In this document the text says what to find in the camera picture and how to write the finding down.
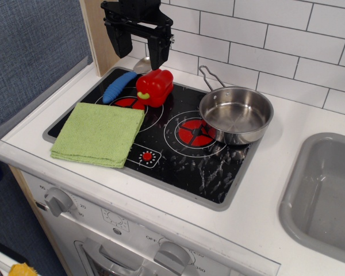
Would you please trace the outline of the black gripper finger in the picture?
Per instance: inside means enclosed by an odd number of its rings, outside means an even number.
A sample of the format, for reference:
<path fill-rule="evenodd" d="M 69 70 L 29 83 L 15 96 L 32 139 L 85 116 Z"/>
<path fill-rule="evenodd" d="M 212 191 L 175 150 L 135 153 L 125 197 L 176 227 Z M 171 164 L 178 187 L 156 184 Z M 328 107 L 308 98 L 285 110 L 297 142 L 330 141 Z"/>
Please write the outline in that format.
<path fill-rule="evenodd" d="M 148 39 L 149 58 L 152 70 L 157 70 L 168 60 L 171 36 L 150 36 Z"/>
<path fill-rule="evenodd" d="M 126 57 L 132 51 L 131 34 L 116 28 L 109 21 L 105 22 L 105 26 L 116 55 L 120 58 Z"/>

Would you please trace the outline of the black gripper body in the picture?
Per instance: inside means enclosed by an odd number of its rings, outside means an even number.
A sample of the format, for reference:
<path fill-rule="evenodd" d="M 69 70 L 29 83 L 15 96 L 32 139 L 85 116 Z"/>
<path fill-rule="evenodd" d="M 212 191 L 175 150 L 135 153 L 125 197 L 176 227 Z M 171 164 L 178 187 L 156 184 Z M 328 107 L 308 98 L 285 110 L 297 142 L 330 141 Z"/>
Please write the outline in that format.
<path fill-rule="evenodd" d="M 173 20 L 161 10 L 161 1 L 103 1 L 104 24 L 129 32 L 131 35 L 148 39 L 150 36 L 166 37 L 173 35 Z"/>

